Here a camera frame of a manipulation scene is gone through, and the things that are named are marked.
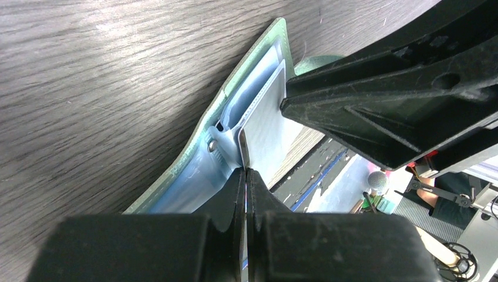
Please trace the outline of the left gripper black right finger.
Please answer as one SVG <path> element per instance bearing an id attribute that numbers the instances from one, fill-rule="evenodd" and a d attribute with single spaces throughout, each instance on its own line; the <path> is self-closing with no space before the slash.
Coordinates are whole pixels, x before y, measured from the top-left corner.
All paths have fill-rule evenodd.
<path id="1" fill-rule="evenodd" d="M 246 192 L 250 281 L 441 281 L 403 217 L 293 212 L 253 169 Z"/>

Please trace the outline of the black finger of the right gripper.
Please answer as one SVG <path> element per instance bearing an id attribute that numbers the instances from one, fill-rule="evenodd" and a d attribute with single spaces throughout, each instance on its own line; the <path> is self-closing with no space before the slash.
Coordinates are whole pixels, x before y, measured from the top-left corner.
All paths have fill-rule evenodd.
<path id="1" fill-rule="evenodd" d="M 497 1 L 439 1 L 363 49 L 287 82 L 288 96 L 429 66 L 497 35 Z"/>
<path id="2" fill-rule="evenodd" d="M 281 113 L 381 168 L 438 151 L 441 169 L 497 143 L 497 38 L 429 66 L 301 96 L 287 91 Z"/>

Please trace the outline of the green card holder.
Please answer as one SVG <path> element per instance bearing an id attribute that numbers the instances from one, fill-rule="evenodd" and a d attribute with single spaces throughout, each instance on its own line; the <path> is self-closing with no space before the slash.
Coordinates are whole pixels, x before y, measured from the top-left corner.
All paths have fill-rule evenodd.
<path id="1" fill-rule="evenodd" d="M 287 23 L 275 19 L 222 84 L 179 156 L 126 213 L 191 213 L 243 166 L 269 184 L 302 131 L 280 112 L 287 80 L 337 60 L 312 56 L 294 64 Z"/>

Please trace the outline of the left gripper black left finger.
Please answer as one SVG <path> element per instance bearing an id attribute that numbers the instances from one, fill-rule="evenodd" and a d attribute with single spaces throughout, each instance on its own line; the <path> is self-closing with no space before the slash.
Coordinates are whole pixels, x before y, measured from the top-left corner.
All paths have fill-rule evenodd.
<path id="1" fill-rule="evenodd" d="M 189 214 L 94 214 L 59 223 L 29 281 L 240 281 L 246 173 Z"/>

